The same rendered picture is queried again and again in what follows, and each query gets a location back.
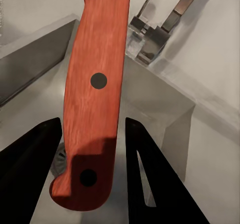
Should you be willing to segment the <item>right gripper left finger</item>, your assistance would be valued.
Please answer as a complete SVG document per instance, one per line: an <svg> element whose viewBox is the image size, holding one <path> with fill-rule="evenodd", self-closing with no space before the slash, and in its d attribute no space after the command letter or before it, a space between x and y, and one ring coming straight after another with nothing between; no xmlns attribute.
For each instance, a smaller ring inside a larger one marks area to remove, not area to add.
<svg viewBox="0 0 240 224"><path fill-rule="evenodd" d="M0 152L0 224L30 224L61 137L56 117Z"/></svg>

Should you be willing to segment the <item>parer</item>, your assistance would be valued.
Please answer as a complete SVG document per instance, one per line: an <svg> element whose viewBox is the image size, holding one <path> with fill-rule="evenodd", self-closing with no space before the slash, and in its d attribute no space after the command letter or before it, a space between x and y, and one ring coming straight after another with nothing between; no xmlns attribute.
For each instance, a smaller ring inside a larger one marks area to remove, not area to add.
<svg viewBox="0 0 240 224"><path fill-rule="evenodd" d="M50 184L52 200L92 211L113 185L130 0L84 0L65 85L66 169Z"/></svg>

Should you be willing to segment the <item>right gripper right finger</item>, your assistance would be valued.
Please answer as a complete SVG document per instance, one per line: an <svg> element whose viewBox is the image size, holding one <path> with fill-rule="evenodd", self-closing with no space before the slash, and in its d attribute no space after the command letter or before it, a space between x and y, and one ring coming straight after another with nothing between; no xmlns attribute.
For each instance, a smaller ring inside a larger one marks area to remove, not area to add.
<svg viewBox="0 0 240 224"><path fill-rule="evenodd" d="M129 224L210 224L144 125L125 120ZM145 204L137 151L156 207Z"/></svg>

